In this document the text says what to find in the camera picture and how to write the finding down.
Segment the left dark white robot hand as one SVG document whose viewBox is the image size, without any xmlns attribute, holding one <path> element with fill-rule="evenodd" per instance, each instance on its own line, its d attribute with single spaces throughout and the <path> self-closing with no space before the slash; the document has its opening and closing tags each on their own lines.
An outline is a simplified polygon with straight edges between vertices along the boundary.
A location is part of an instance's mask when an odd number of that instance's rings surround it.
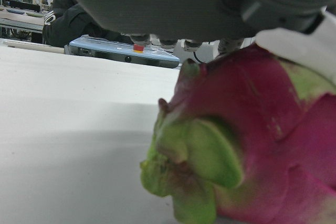
<svg viewBox="0 0 336 224">
<path fill-rule="evenodd" d="M 335 0 L 76 0 L 103 28 L 163 40 L 254 38 L 335 81 Z"/>
</svg>

